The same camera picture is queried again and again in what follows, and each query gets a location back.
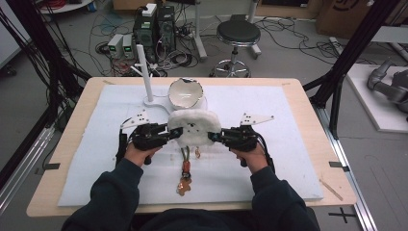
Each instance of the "dark sleeve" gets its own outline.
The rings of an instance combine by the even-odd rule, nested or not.
[[[260,230],[318,230],[306,212],[303,199],[270,167],[251,176],[255,196],[252,210]]]
[[[90,190],[90,202],[64,223],[63,230],[128,230],[139,205],[138,184],[143,170],[122,161],[104,172]]]

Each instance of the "electronic equipment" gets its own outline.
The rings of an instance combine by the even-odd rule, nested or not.
[[[307,7],[309,0],[263,0],[262,5],[287,6],[287,7]]]
[[[133,43],[132,35],[123,36],[123,54],[125,56],[125,59],[135,59],[135,45]]]
[[[123,55],[123,35],[115,35],[109,41],[108,48],[113,59],[120,59]]]
[[[160,42],[166,53],[176,49],[174,7],[162,6],[159,8],[157,20],[160,28]]]
[[[136,15],[133,34],[136,44],[143,45],[146,59],[154,64],[157,62],[156,46],[159,36],[156,20],[157,10],[156,7],[150,6],[150,8],[147,8],[147,11],[143,12]]]
[[[156,4],[153,4],[153,3],[148,3],[148,4],[146,5],[146,8],[147,8],[147,10],[142,11],[142,12],[141,12],[141,15],[142,15],[142,16],[149,16],[149,17],[151,17],[151,16],[154,16],[154,13],[155,13],[155,11],[156,11],[157,5],[156,5]]]

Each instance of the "stool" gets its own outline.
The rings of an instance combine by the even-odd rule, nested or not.
[[[249,67],[237,60],[238,47],[255,45],[261,37],[261,31],[246,20],[229,20],[217,27],[217,37],[228,45],[233,45],[231,60],[219,62],[210,74],[211,77],[251,77]]]

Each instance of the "white paper sheet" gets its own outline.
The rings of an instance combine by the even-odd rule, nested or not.
[[[167,86],[153,86],[155,95],[166,95]],[[223,128],[238,127],[243,113],[274,116],[275,120],[254,125],[268,144],[276,174],[286,179],[305,200],[322,199],[322,190],[285,94],[280,87],[203,87],[208,110],[218,114]],[[152,122],[166,123],[162,108],[146,108],[144,86],[106,86],[89,120],[75,153],[59,206],[80,206],[89,202],[93,182],[103,171],[115,168],[120,124],[146,109]],[[130,134],[133,129],[125,131]],[[191,152],[191,191],[176,193],[181,177],[182,154],[176,141],[170,141],[143,166],[140,204],[250,201],[253,196],[250,172],[241,167],[235,154],[216,143],[200,147],[201,158]]]

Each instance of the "person's arm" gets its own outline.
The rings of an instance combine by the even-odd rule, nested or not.
[[[232,152],[245,159],[252,172],[252,210],[260,230],[319,230],[307,215],[303,199],[268,166],[261,145],[250,152]]]
[[[62,230],[128,230],[139,205],[144,159],[160,148],[139,151],[129,144],[124,159],[104,172],[90,190],[90,202],[69,217]]]

